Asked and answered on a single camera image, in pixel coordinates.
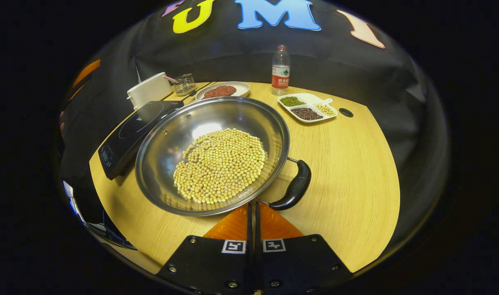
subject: bottle label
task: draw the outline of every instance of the bottle label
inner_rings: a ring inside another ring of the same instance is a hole
[[[289,67],[272,66],[272,86],[287,88],[289,84]]]

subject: wire basket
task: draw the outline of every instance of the wire basket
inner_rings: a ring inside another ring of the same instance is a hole
[[[172,88],[177,96],[185,96],[197,88],[192,74],[181,75],[175,80],[177,80],[177,82],[172,83]]]

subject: red label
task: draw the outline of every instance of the red label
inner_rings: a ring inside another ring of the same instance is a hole
[[[272,75],[272,86],[275,88],[287,88],[289,84],[289,77],[280,77]]]

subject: plastic water bottle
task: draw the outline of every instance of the plastic water bottle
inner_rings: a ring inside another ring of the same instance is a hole
[[[285,95],[288,92],[290,64],[285,45],[277,46],[272,59],[272,93],[274,95]]]

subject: yellow letter u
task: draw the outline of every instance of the yellow letter u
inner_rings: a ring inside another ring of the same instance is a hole
[[[197,4],[200,7],[199,17],[193,22],[188,23],[186,18],[188,17],[188,11],[192,8],[188,8],[185,11],[181,11],[173,17],[173,32],[181,34],[189,30],[193,30],[199,25],[202,25],[211,15],[211,7],[215,0],[206,0]]]

